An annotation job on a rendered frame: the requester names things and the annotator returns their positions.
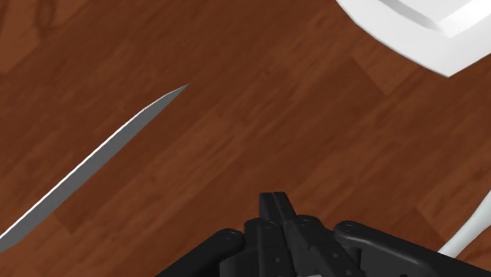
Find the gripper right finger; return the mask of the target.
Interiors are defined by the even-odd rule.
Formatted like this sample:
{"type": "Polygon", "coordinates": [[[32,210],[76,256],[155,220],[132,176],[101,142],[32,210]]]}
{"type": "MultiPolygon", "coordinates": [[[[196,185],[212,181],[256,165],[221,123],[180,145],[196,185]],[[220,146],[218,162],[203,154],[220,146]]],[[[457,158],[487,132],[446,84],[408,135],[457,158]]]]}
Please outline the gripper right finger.
{"type": "Polygon", "coordinates": [[[491,277],[491,271],[355,221],[329,231],[314,216],[297,215],[284,192],[274,201],[301,277],[491,277]]]}

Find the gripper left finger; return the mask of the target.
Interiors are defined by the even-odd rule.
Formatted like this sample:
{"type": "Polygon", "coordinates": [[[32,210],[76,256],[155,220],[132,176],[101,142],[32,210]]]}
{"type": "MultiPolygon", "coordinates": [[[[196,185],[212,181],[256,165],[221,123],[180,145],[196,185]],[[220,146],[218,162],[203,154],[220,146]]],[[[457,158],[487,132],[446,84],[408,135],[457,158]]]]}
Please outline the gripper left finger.
{"type": "Polygon", "coordinates": [[[243,231],[217,231],[156,277],[297,277],[283,230],[295,215],[286,193],[261,193],[243,231]]]}

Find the white angular dish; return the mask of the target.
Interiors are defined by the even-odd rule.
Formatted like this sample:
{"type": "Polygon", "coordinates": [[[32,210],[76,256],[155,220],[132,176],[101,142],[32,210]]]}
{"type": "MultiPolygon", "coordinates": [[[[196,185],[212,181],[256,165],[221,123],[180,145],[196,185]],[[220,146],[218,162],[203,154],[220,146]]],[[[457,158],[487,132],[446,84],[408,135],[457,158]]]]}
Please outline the white angular dish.
{"type": "Polygon", "coordinates": [[[398,54],[450,77],[491,54],[491,0],[336,0],[398,54]]]}

